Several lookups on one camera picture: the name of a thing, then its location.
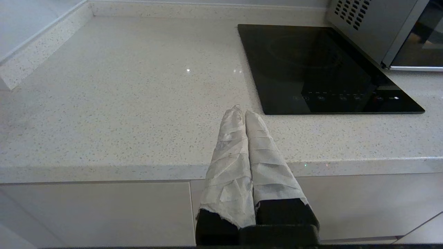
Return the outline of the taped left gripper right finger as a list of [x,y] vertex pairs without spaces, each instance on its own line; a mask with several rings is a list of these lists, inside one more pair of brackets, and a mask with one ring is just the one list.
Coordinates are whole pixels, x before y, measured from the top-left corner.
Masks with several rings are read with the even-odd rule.
[[258,225],[312,225],[318,219],[263,119],[245,113]]

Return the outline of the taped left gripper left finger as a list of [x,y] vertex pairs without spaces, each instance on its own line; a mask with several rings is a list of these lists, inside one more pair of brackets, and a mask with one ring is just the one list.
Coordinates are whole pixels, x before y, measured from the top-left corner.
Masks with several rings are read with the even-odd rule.
[[238,245],[243,228],[256,225],[245,115],[239,105],[220,122],[196,215],[197,245]]

